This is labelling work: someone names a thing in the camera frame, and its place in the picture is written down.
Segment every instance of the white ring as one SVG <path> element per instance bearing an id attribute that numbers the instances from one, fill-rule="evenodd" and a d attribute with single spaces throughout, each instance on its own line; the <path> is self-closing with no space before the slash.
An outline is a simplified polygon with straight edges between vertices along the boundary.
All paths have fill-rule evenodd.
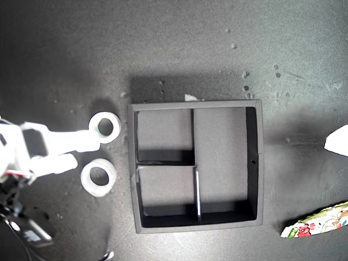
<path id="1" fill-rule="evenodd" d="M 93 167 L 99 167 L 103 169 L 108 177 L 109 183 L 104 186 L 99 186 L 93 182 L 91 179 L 91 169 Z M 106 159 L 95 159 L 88 163 L 81 172 L 81 183 L 83 188 L 95 197 L 103 197 L 110 192 L 111 188 L 114 186 L 117 178 L 117 172 L 113 164 Z"/>
<path id="2" fill-rule="evenodd" d="M 110 135 L 105 136 L 100 132 L 99 123 L 102 121 L 102 119 L 108 119 L 112 123 L 113 130 Z M 103 111 L 101 113 L 95 114 L 91 118 L 88 124 L 88 130 L 92 130 L 98 133 L 100 143 L 110 143 L 120 135 L 121 121 L 115 114 Z"/>

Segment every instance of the black surface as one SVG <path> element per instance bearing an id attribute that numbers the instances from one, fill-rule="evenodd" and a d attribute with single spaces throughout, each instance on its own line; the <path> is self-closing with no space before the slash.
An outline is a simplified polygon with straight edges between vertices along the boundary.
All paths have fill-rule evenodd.
<path id="1" fill-rule="evenodd" d="M 87 128 L 98 110 L 122 120 L 120 137 L 80 156 L 78 170 L 42 177 L 22 194 L 58 230 L 56 244 L 40 250 L 48 260 L 94 261 L 106 248 L 122 261 L 345 260 L 346 227 L 293 240 L 279 233 L 288 221 L 348 200 L 348 159 L 323 149 L 348 123 L 347 1 L 12 0 L 1 2 L 0 28 L 2 116 L 56 131 Z M 184 94 L 263 101 L 262 226 L 135 234 L 126 106 Z M 93 198 L 79 172 L 100 156 L 119 178 L 111 194 Z M 8 254 L 8 243 L 2 260 L 25 260 L 20 245 L 17 259 Z"/>

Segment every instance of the snack wrapper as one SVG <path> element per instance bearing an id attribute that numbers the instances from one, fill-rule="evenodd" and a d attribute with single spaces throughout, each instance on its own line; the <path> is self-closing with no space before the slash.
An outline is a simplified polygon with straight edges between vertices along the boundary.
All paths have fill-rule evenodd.
<path id="1" fill-rule="evenodd" d="M 282 238 L 300 238 L 341 228 L 348 224 L 348 202 L 323 209 L 321 212 L 299 220 L 286 227 Z"/>

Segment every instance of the black tray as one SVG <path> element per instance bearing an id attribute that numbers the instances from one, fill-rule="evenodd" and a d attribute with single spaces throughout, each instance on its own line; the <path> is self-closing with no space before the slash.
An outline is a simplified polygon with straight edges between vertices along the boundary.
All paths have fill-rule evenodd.
<path id="1" fill-rule="evenodd" d="M 261 101 L 131 104 L 137 233 L 262 224 Z"/>

